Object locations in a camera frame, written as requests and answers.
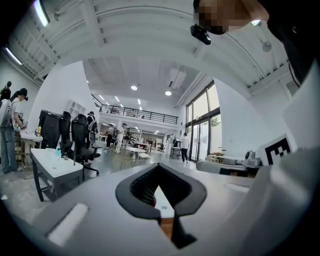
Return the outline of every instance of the person in white shirt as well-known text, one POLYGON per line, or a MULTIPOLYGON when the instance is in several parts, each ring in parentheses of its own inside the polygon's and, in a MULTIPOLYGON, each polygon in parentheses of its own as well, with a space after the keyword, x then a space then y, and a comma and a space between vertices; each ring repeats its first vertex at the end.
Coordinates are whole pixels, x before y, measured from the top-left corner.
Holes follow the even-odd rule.
POLYGON ((106 149, 107 150, 110 149, 110 143, 112 141, 112 137, 114 136, 114 132, 115 132, 113 125, 111 123, 109 124, 109 126, 110 127, 106 133, 106 149))
POLYGON ((188 164, 188 157, 187 157, 187 151, 190 145, 190 141, 187 137, 187 133, 185 132, 183 134, 183 138, 181 139, 181 156, 182 156, 182 162, 180 162, 180 164, 184 164, 185 160, 186 163, 188 164))
POLYGON ((127 125, 125 123, 123 123, 122 126, 118 128, 117 137, 116 137, 117 144, 116 144, 116 148, 115 148, 115 153, 120 153, 120 148, 122 145, 122 140, 124 138, 124 130, 125 130, 126 126, 127 125))
POLYGON ((21 90, 14 93, 11 102, 11 120, 7 126, 0 127, 0 140, 1 140, 1 169, 3 173, 7 174, 10 171, 22 171, 22 168, 17 165, 16 154, 15 154, 15 133, 14 127, 16 124, 24 129, 24 125, 19 118, 21 112, 20 102, 27 97, 27 89, 22 88, 21 90))

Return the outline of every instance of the railing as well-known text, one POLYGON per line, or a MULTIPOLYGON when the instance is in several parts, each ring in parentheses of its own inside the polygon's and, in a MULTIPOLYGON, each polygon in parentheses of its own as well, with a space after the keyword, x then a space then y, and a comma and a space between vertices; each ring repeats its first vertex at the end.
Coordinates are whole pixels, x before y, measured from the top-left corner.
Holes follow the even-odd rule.
POLYGON ((104 105, 104 104, 101 104, 101 102, 94 96, 93 96, 93 100, 99 112, 103 112, 103 113, 110 113, 115 115, 158 121, 158 122, 173 124, 173 125, 176 125, 178 121, 178 117, 173 115, 138 110, 130 107, 104 105))

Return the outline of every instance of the gray floor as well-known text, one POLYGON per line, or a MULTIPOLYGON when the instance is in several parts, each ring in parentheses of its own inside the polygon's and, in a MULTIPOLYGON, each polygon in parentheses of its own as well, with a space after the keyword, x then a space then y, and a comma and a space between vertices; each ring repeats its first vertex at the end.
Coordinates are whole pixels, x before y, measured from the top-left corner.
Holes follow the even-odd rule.
MULTIPOLYGON (((91 167, 98 169, 100 172, 100 177, 114 172, 119 172, 131 167, 131 164, 123 163, 119 161, 116 154, 100 150, 101 156, 96 158, 91 167)), ((186 168, 196 170, 196 164, 189 162, 189 164, 182 165, 180 160, 169 158, 169 155, 159 152, 152 151, 148 153, 151 155, 150 163, 165 163, 168 166, 175 168, 185 166, 186 168)), ((21 172, 11 172, 8 174, 2 173, 0 171, 0 195, 2 201, 7 206, 8 210, 27 221, 32 223, 35 217, 52 202, 44 195, 44 202, 40 202, 35 181, 33 179, 33 173, 31 167, 25 171, 25 176, 21 172)), ((94 171, 86 172, 86 181, 92 178, 96 178, 96 173, 94 171)))

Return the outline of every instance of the black camera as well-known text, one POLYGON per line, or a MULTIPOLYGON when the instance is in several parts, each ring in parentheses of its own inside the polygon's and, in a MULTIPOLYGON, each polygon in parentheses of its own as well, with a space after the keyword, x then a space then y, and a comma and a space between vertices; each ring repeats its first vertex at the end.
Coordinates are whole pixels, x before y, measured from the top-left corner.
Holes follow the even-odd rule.
POLYGON ((211 44, 211 39, 207 33, 207 31, 199 26, 198 24, 194 24, 190 27, 191 35, 193 35, 196 39, 200 40, 205 45, 211 44))

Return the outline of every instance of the black railing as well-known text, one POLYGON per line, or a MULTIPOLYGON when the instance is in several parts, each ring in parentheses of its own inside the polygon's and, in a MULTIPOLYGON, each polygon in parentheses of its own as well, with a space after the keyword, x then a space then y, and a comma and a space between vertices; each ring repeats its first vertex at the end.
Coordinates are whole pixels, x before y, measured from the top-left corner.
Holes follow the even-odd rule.
POLYGON ((104 105, 94 96, 93 96, 93 100, 99 112, 103 112, 103 113, 110 113, 115 115, 158 121, 158 122, 168 123, 173 125, 176 125, 178 121, 178 117, 173 115, 149 112, 149 111, 139 110, 139 109, 130 108, 130 107, 104 105))

